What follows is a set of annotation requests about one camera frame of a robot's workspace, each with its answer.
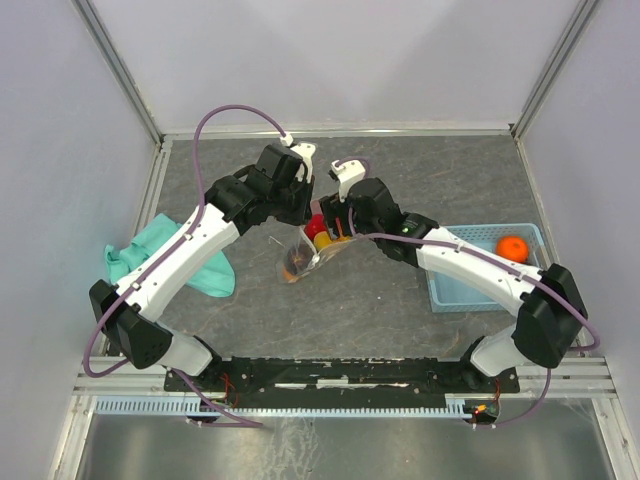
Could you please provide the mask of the yellow lemon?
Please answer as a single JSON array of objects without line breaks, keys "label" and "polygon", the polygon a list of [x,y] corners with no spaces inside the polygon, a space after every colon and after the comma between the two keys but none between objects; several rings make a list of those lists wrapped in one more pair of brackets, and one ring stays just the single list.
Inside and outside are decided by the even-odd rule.
[{"label": "yellow lemon", "polygon": [[317,233],[313,238],[313,244],[318,251],[321,251],[334,243],[327,231]]}]

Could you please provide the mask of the clear dotted zip bag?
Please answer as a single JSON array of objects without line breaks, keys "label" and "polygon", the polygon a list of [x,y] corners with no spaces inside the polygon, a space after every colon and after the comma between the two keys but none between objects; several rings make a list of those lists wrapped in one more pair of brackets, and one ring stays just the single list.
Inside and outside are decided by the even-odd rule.
[{"label": "clear dotted zip bag", "polygon": [[300,226],[285,245],[277,264],[280,280],[287,284],[295,283],[345,250],[354,239],[346,234],[340,221],[337,221],[336,228],[333,231],[326,225],[320,201],[312,201],[311,219]]}]

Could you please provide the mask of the red yellow peach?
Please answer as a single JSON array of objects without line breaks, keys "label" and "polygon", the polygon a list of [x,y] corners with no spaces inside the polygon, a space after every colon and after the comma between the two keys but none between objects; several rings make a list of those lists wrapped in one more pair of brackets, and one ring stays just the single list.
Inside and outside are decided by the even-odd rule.
[{"label": "red yellow peach", "polygon": [[291,282],[295,282],[295,281],[297,281],[297,280],[298,280],[298,276],[297,276],[297,275],[295,275],[295,274],[293,274],[293,273],[291,273],[291,272],[290,272],[289,270],[287,270],[286,268],[284,268],[284,269],[283,269],[283,271],[282,271],[282,275],[283,275],[284,280],[285,280],[286,282],[289,282],[289,283],[291,283]]}]

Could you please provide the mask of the red apple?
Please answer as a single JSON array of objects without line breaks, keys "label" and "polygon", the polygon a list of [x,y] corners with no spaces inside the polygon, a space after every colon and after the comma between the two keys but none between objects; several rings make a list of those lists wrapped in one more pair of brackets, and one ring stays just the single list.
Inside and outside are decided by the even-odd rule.
[{"label": "red apple", "polygon": [[304,233],[311,241],[313,241],[319,233],[326,231],[327,227],[322,214],[314,214],[309,223],[304,227]]}]

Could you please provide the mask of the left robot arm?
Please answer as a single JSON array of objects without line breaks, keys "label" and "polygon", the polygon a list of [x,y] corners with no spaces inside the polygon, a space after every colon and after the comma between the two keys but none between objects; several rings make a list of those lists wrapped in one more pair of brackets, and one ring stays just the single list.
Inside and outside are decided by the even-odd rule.
[{"label": "left robot arm", "polygon": [[316,147],[270,144],[258,161],[214,182],[203,206],[135,271],[99,280],[89,298],[100,331],[137,369],[178,369],[198,389],[221,378],[219,357],[203,341],[160,322],[174,295],[215,254],[268,218],[301,226],[311,218]]}]

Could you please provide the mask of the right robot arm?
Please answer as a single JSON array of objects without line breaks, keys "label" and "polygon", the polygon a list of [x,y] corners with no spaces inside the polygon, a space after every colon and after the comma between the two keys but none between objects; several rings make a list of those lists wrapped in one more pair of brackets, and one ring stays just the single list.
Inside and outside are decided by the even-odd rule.
[{"label": "right robot arm", "polygon": [[554,369],[574,350],[588,314],[567,268],[553,263],[540,269],[474,246],[436,221],[402,210],[378,178],[325,196],[319,205],[329,229],[371,240],[392,260],[462,282],[514,316],[512,326],[469,350],[458,368],[467,389],[481,391],[526,362]]}]

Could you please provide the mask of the orange tangerine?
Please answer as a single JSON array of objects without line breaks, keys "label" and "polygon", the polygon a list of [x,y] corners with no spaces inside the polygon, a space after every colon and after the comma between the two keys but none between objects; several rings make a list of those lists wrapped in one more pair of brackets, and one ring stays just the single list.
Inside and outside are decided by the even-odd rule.
[{"label": "orange tangerine", "polygon": [[525,264],[529,258],[529,246],[519,236],[504,236],[497,241],[495,253],[509,261]]}]

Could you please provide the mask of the dark purple fruit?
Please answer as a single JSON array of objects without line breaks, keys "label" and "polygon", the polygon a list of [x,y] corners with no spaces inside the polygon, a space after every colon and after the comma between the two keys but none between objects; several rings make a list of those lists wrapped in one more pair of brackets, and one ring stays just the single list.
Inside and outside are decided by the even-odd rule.
[{"label": "dark purple fruit", "polygon": [[284,268],[297,276],[302,275],[308,269],[313,256],[313,251],[307,245],[292,247],[284,256]]}]

